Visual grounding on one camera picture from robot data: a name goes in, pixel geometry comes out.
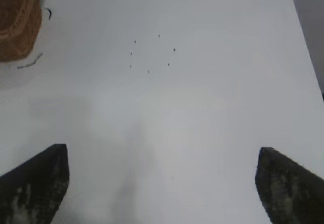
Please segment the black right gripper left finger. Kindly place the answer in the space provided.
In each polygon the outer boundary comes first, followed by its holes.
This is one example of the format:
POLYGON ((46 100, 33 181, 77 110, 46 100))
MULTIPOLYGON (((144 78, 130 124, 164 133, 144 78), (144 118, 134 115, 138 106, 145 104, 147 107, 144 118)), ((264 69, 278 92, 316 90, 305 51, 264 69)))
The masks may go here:
POLYGON ((1 223, 51 223, 69 176, 65 144, 54 144, 2 175, 1 223))

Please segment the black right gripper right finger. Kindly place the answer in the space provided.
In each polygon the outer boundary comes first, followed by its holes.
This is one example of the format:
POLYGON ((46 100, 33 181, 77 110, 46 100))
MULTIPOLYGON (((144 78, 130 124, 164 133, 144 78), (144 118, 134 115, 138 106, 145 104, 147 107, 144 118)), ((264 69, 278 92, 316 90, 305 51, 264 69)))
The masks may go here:
POLYGON ((276 149, 260 148, 255 185, 271 223, 323 223, 323 179, 276 149))

